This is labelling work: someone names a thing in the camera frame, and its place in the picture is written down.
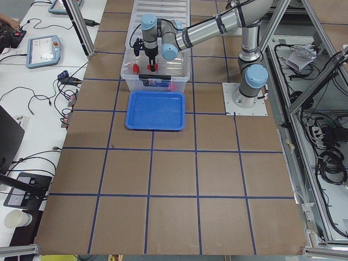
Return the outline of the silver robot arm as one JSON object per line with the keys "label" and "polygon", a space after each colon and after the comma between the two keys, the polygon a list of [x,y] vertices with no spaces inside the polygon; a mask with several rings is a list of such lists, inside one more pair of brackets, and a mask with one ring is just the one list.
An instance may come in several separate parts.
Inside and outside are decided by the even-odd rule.
{"label": "silver robot arm", "polygon": [[154,72],[157,55],[174,60],[180,51],[239,27],[243,37],[238,58],[241,83],[232,97],[237,106],[250,108],[268,80],[266,68],[259,63],[262,55],[259,30],[262,17],[271,5],[271,1],[228,1],[224,12],[189,27],[183,27],[175,20],[158,18],[155,14],[144,14],[140,20],[142,37],[134,43],[134,54],[144,51],[149,60],[148,68]]}

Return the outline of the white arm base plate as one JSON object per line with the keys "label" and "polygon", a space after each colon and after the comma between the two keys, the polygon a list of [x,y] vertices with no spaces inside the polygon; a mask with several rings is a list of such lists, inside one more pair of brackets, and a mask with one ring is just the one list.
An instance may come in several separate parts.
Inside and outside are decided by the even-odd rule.
{"label": "white arm base plate", "polygon": [[239,83],[222,83],[226,115],[230,116],[268,116],[265,100],[268,86],[264,85],[265,93],[259,90],[258,96],[248,98],[239,92]]}

